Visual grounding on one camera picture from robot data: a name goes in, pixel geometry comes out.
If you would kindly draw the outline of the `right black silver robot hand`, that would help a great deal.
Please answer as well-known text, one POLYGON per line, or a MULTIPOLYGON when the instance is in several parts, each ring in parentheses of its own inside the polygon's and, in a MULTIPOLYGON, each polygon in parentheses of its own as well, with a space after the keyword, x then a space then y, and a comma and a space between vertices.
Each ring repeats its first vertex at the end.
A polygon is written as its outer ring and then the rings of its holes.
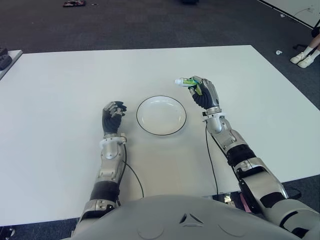
POLYGON ((197 105, 205 110, 220 106, 217 91, 210 80, 199 76, 193 76, 192 80, 197 85, 190 86, 188 90, 197 105))

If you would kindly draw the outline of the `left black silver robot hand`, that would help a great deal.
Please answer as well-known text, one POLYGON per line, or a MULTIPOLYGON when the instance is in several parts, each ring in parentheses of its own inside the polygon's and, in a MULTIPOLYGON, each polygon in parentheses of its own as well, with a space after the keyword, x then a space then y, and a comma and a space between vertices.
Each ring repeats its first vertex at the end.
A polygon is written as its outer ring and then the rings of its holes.
POLYGON ((105 135, 117 134, 127 107, 122 101, 111 101, 102 109, 102 129, 105 135))

